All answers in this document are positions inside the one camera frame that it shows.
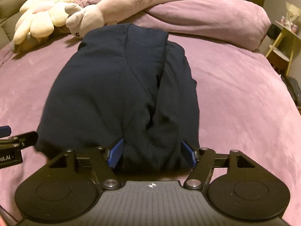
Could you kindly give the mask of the wrapped flower bouquet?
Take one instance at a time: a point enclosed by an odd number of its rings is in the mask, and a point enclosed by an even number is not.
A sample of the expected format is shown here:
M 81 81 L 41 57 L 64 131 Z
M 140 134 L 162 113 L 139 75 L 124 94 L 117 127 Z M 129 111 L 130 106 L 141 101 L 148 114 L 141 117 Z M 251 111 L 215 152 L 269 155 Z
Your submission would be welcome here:
M 281 17 L 280 24 L 296 33 L 300 27 L 300 8 L 286 2 L 286 15 Z

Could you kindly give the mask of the yellow legged side table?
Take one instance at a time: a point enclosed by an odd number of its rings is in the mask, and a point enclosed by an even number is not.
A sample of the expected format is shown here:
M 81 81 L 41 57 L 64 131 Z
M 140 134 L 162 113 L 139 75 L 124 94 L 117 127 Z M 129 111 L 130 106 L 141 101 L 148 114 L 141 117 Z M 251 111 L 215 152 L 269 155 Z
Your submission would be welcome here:
M 293 60 L 300 53 L 300 35 L 278 21 L 275 21 L 275 26 L 281 31 L 269 45 L 265 58 L 279 75 L 289 76 Z

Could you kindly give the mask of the dark navy zip jacket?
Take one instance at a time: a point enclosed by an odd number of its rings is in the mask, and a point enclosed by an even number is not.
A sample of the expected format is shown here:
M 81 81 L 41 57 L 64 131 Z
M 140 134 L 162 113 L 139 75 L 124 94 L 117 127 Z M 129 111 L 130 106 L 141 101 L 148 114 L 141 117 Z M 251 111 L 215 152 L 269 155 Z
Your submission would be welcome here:
M 125 141 L 120 170 L 188 168 L 181 142 L 198 146 L 196 81 L 168 33 L 134 24 L 89 32 L 62 68 L 38 126 L 37 151 L 52 159 Z

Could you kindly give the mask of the black bag on floor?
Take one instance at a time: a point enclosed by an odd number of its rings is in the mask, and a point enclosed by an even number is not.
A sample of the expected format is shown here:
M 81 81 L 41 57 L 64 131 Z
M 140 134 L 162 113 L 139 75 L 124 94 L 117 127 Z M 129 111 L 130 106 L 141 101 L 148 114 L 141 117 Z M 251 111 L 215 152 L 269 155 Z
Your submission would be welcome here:
M 281 75 L 282 81 L 285 83 L 294 103 L 300 107 L 300 87 L 298 81 L 290 76 Z

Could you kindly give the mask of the grey padded headboard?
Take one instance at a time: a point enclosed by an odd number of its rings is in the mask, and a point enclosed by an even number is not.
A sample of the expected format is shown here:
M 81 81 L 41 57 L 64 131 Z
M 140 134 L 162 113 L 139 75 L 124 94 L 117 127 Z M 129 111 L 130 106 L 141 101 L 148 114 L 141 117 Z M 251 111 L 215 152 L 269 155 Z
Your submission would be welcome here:
M 26 1 L 27 0 L 1 1 L 1 48 L 5 47 L 13 39 L 15 25 L 21 17 L 19 10 Z

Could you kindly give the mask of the cream flower plush pillow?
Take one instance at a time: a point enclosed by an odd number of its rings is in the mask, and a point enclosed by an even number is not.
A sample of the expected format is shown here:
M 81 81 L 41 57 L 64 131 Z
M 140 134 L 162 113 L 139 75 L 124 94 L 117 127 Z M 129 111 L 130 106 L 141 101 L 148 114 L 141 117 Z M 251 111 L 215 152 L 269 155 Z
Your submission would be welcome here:
M 23 53 L 46 42 L 57 28 L 65 28 L 68 14 L 65 7 L 75 0 L 27 0 L 20 8 L 21 17 L 15 26 L 10 47 Z

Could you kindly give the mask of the black clothes by table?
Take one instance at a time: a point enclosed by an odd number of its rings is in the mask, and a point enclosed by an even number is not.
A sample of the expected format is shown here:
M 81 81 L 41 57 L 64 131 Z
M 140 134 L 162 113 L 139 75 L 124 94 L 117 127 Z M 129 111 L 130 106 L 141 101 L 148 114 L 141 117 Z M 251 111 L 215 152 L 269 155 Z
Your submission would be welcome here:
M 267 31 L 267 36 L 272 40 L 276 40 L 281 31 L 282 29 L 280 29 L 277 25 L 271 24 Z

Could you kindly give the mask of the long pink plush toy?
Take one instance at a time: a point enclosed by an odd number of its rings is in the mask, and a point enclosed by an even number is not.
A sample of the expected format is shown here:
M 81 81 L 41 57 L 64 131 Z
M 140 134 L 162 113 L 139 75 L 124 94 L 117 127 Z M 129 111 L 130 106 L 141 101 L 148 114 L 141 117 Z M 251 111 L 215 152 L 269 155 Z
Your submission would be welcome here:
M 82 39 L 89 31 L 118 24 L 146 8 L 174 1 L 184 0 L 101 0 L 84 8 L 70 3 L 65 7 L 66 27 L 76 38 Z

